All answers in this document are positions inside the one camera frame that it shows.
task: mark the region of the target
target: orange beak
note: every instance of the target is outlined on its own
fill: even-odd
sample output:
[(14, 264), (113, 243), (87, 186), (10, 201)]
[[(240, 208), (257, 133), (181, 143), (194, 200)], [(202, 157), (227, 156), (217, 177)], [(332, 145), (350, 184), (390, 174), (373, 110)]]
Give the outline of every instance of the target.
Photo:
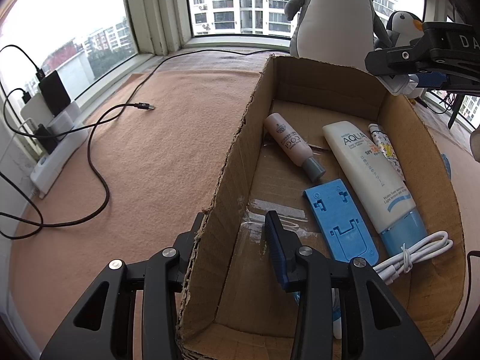
[(414, 21), (413, 21), (413, 25), (415, 26), (415, 28), (416, 28), (417, 30), (423, 32), (422, 22), (421, 22), (420, 20), (414, 20)]

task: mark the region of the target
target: coiled white cable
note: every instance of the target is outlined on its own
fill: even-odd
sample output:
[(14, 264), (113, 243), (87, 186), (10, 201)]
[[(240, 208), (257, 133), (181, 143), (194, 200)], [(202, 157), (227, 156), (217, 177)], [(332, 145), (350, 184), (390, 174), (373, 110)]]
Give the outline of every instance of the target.
[(392, 284), (401, 273), (411, 271), (414, 263), (426, 261), (446, 252), (453, 246), (446, 231), (433, 233), (384, 262), (373, 267), (385, 284)]

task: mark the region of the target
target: small penguin plush toy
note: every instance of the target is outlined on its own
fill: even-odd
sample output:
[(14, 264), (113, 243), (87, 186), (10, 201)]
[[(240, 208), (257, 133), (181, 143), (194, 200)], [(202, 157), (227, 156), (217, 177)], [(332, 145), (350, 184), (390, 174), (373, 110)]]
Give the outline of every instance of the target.
[(393, 12), (386, 26), (392, 45), (388, 46), (379, 38), (375, 41), (375, 50), (378, 48), (410, 46), (410, 41), (423, 37), (422, 24), (422, 21), (413, 13), (405, 11)]
[(290, 55), (366, 71), (365, 57), (374, 50), (375, 33), (391, 47), (373, 0), (290, 0), (287, 20), (301, 9), (290, 42)]

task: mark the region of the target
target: cardboard box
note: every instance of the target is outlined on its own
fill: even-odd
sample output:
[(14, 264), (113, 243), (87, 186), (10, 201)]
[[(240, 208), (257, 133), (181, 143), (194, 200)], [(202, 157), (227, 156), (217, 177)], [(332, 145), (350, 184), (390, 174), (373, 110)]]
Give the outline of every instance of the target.
[[(312, 183), (271, 140), (263, 120), (279, 112), (315, 148), (322, 182), (344, 181), (380, 254), (385, 248), (323, 137), (322, 126), (348, 120), (368, 134), (381, 124), (399, 157), (429, 233), (446, 230), (454, 247), (404, 274), (392, 292), (430, 345), (449, 327), (463, 294), (465, 248), (457, 197), (426, 127), (405, 97), (392, 96), (362, 71), (308, 59), (272, 57), (227, 153), (191, 257), (178, 337), (189, 359), (289, 359), (297, 305), (275, 280), (262, 215), (277, 209), (285, 228), (327, 257), (302, 192)], [(340, 342), (334, 343), (339, 358)]]

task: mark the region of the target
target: metal screw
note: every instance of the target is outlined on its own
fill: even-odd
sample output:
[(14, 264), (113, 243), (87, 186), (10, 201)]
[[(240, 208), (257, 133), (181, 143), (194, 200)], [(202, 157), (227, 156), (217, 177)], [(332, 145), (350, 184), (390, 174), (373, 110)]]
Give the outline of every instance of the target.
[(310, 255), (313, 253), (313, 250), (311, 250), (311, 247), (301, 246), (301, 247), (298, 249), (298, 252), (299, 252), (302, 256), (310, 256)]
[(110, 261), (109, 268), (110, 269), (119, 269), (122, 266), (122, 261), (120, 259), (113, 259)]
[(367, 262), (362, 257), (355, 257), (353, 259), (353, 265), (355, 265), (358, 268), (363, 268), (364, 266), (367, 265)]
[(173, 257), (177, 254), (177, 251), (172, 247), (168, 247), (162, 252), (162, 254), (164, 257)]

